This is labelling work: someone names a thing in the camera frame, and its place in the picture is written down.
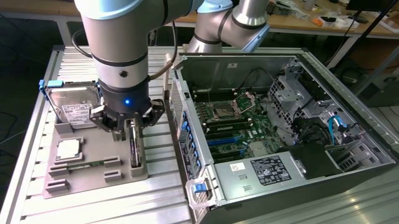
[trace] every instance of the power supply label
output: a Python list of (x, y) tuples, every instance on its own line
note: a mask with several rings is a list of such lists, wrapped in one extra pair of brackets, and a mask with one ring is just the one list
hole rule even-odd
[(263, 186), (291, 180), (291, 176), (278, 155), (251, 160), (251, 165)]

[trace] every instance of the wooden desk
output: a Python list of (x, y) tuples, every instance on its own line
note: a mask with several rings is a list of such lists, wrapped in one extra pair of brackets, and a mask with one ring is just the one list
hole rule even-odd
[[(303, 9), (305, 3), (301, 0), (294, 1), (299, 5), (302, 11), (310, 14), (311, 17), (318, 14), (314, 11), (306, 11)], [(329, 0), (318, 0), (318, 5), (333, 10), (340, 8), (344, 14), (348, 13), (348, 10), (342, 5), (334, 4)], [(82, 21), (81, 13), (74, 3), (59, 0), (0, 0), (0, 12), (7, 17), (13, 18), (54, 20), (58, 23), (65, 44), (73, 45), (67, 22)], [(348, 53), (353, 44), (376, 19), (373, 16), (366, 16), (366, 18), (370, 22), (368, 24), (361, 24), (357, 29), (350, 30), (348, 34), (350, 39), (345, 43), (336, 58), (332, 60), (329, 67), (334, 67), (341, 61), (344, 55)], [(195, 27), (195, 22), (197, 14), (190, 14), (177, 20), (177, 25), (179, 27)], [(320, 27), (310, 20), (298, 19), (294, 16), (273, 15), (269, 17), (267, 23), (271, 27), (270, 32), (337, 36), (344, 36), (346, 32), (346, 29), (340, 29), (337, 27)], [(399, 39), (399, 34), (393, 33), (384, 26), (378, 25), (369, 37)]]

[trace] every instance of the black cable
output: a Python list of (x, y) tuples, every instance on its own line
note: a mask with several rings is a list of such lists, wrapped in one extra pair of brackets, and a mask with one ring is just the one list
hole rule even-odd
[(11, 174), (6, 173), (6, 172), (0, 172), (0, 174), (3, 174), (7, 177), (11, 177)]
[(49, 49), (45, 45), (42, 45), (42, 43), (39, 41), (37, 41), (30, 34), (22, 29), (19, 28), (18, 25), (15, 25), (15, 23), (3, 15), (0, 14), (0, 17), (3, 17), (3, 19), (31, 39), (31, 41), (38, 44), (38, 46), (41, 46), (46, 51), (51, 51), (51, 49)]
[(399, 133), (399, 130), (396, 128), (394, 124), (390, 122), (388, 116), (385, 115), (385, 113), (382, 112), (381, 108), (378, 108), (378, 110), (381, 111), (381, 114), (384, 115), (384, 117), (386, 118), (388, 122), (392, 124), (394, 130)]
[(11, 165), (15, 165), (15, 163), (2, 164), (0, 167), (6, 167), (6, 166), (11, 166)]
[(291, 135), (295, 135), (294, 133), (289, 132), (285, 128), (279, 127), (278, 125), (275, 126), (278, 129), (281, 129), (283, 132), (291, 134)]
[(243, 80), (243, 83), (242, 83), (242, 84), (239, 85), (239, 87), (238, 87), (238, 90), (241, 90), (241, 89), (243, 88), (243, 86), (245, 86), (245, 84), (246, 84), (246, 81), (247, 81), (249, 77), (251, 76), (251, 74), (253, 74), (255, 71), (258, 71), (257, 79), (255, 79), (255, 81), (253, 82), (253, 84), (250, 85), (250, 88), (254, 87), (254, 84), (257, 83), (257, 81), (258, 81), (258, 79), (259, 79), (259, 70), (263, 71), (263, 72), (270, 76), (273, 82), (275, 81), (275, 78), (269, 74), (269, 72), (267, 72), (263, 68), (258, 67), (258, 68), (254, 68), (254, 69), (250, 71), (250, 73), (247, 74), (247, 76), (246, 76), (246, 78), (245, 78), (245, 80)]
[(19, 159), (19, 157), (15, 154), (11, 154), (5, 149), (0, 149), (0, 156), (9, 156), (9, 157), (14, 158), (15, 160)]
[[(388, 67), (386, 70), (388, 70), (388, 69), (396, 69), (396, 68), (399, 68), (399, 64), (396, 65), (396, 66)], [(338, 77), (338, 79), (340, 79), (341, 81), (344, 81), (344, 75), (345, 75), (349, 71), (352, 71), (352, 70), (357, 71), (357, 72), (361, 74), (361, 76), (360, 76), (360, 78), (361, 78), (361, 77), (364, 76), (364, 73), (361, 72), (361, 70), (365, 70), (365, 71), (373, 71), (373, 70), (377, 70), (377, 68), (374, 68), (374, 69), (364, 69), (364, 68), (356, 68), (356, 67), (346, 68), (346, 69), (342, 70), (342, 72), (341, 72), (341, 74), (340, 74), (340, 77)]]
[(9, 136), (10, 136), (10, 134), (11, 134), (13, 128), (14, 128), (14, 126), (15, 126), (15, 124), (17, 124), (19, 118), (18, 118), (18, 116), (15, 116), (15, 115), (11, 114), (11, 113), (3, 112), (3, 111), (0, 111), (0, 113), (9, 115), (9, 116), (11, 116), (11, 117), (14, 117), (14, 122), (13, 122), (10, 128), (9, 128), (7, 134), (6, 134), (6, 136), (3, 137), (3, 139), (0, 140), (0, 142), (3, 142), (3, 141), (9, 138)]
[(342, 132), (342, 145), (344, 145), (344, 139), (345, 139), (345, 136), (344, 136), (344, 132)]
[(154, 43), (155, 46), (158, 46), (158, 32), (159, 32), (159, 29), (155, 31), (155, 43)]
[(37, 63), (41, 63), (41, 64), (43, 64), (43, 65), (47, 65), (46, 62), (42, 62), (42, 61), (39, 61), (39, 60), (37, 60), (37, 59), (34, 59), (34, 58), (31, 58), (31, 57), (29, 57), (29, 56), (22, 55), (21, 53), (18, 53), (10, 46), (7, 46), (6, 42), (5, 42), (2, 39), (0, 39), (0, 44), (3, 45), (3, 47), (6, 48), (6, 50), (7, 50), (10, 53), (13, 53), (13, 54), (17, 55), (17, 58), (15, 58), (13, 64), (9, 65), (9, 67), (13, 66), (13, 65), (18, 62), (19, 58), (25, 58), (25, 59), (27, 59), (27, 60), (30, 60), (30, 61), (34, 61), (34, 62), (37, 62)]
[(317, 126), (318, 128), (321, 128), (321, 130), (324, 131), (325, 138), (329, 139), (329, 142), (333, 145), (332, 138), (330, 138), (330, 133), (329, 133), (328, 129), (324, 128), (320, 123), (314, 123), (314, 126)]
[(314, 134), (317, 134), (317, 133), (309, 133), (309, 134), (306, 134), (303, 137), (301, 137), (299, 139), (298, 139), (298, 142), (299, 143), (302, 143), (306, 139), (309, 139), (309, 137), (311, 137)]
[(265, 97), (269, 97), (267, 94), (269, 94), (269, 93), (262, 94), (262, 96), (261, 96), (259, 98), (263, 99)]
[(173, 21), (173, 34), (174, 34), (174, 42), (175, 42), (173, 59), (170, 60), (167, 65), (153, 76), (150, 76), (150, 80), (158, 79), (166, 73), (166, 71), (173, 67), (178, 57), (178, 31), (177, 31), (175, 21)]
[(87, 53), (85, 50), (82, 50), (82, 48), (81, 48), (79, 45), (77, 44), (77, 38), (78, 38), (78, 36), (82, 35), (85, 32), (86, 32), (85, 30), (79, 30), (79, 31), (77, 31), (77, 32), (74, 33), (73, 38), (71, 38), (71, 39), (73, 39), (73, 45), (74, 45), (75, 49), (77, 49), (85, 56), (87, 56), (87, 57), (90, 57), (90, 58), (94, 58), (94, 56), (93, 56), (90, 53)]
[(310, 130), (313, 126), (306, 126), (306, 128), (302, 130), (302, 132), (299, 133), (298, 135), (298, 141), (303, 141), (303, 139), (310, 135), (310, 134), (306, 134), (305, 136), (302, 136), (302, 134), (307, 133), (307, 130)]
[(393, 111), (394, 114), (399, 116), (399, 114), (394, 111), (393, 107), (390, 107), (390, 110)]
[(310, 105), (313, 100), (314, 100), (314, 97), (311, 97), (310, 100), (306, 102), (306, 104), (298, 108), (298, 110), (295, 111), (294, 116), (293, 116), (293, 121), (295, 120), (295, 116), (297, 116), (298, 112), (301, 112)]
[(21, 134), (23, 134), (25, 132), (27, 132), (27, 130), (25, 130), (25, 131), (22, 131), (22, 132), (17, 133), (17, 134), (13, 135), (11, 137), (9, 137), (5, 141), (0, 141), (0, 145), (2, 145), (3, 143), (6, 143), (7, 141), (10, 141), (13, 138), (18, 137), (18, 136), (19, 136)]
[(353, 22), (352, 22), (352, 25), (350, 25), (350, 27), (349, 27), (349, 29), (348, 29), (348, 31), (345, 32), (345, 35), (344, 35), (344, 37), (342, 37), (342, 43), (341, 43), (341, 45), (340, 45), (340, 47), (338, 47), (338, 49), (337, 49), (334, 55), (332, 56), (332, 58), (325, 62), (325, 65), (326, 65), (326, 66), (329, 65), (330, 61), (334, 59), (334, 57), (337, 56), (340, 50), (341, 50), (342, 47), (344, 47), (344, 44), (345, 44), (345, 41), (346, 41), (345, 38), (346, 38), (346, 36), (348, 36), (348, 34), (349, 34), (350, 30), (352, 30), (352, 27), (353, 27), (353, 25), (354, 25), (354, 23), (356, 23), (356, 20), (357, 20), (357, 18), (360, 17), (361, 13), (362, 13), (362, 11), (358, 11), (357, 14), (354, 15), (354, 20), (353, 20)]

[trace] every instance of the motherboard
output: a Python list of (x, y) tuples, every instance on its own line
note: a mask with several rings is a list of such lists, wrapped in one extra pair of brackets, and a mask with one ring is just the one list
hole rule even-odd
[(262, 106), (267, 102), (255, 93), (234, 91), (195, 98), (215, 163), (274, 154), (285, 146)]

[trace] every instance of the blue cable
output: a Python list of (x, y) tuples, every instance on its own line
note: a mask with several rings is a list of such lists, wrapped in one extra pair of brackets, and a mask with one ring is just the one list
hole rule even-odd
[(334, 120), (338, 121), (338, 125), (340, 125), (340, 126), (344, 125), (345, 127), (348, 127), (348, 125), (346, 125), (345, 122), (342, 121), (341, 116), (334, 115), (334, 116), (329, 119), (329, 131), (330, 131), (330, 134), (332, 134), (333, 145), (336, 145), (336, 142), (334, 142), (334, 129), (333, 129), (333, 123), (334, 123)]

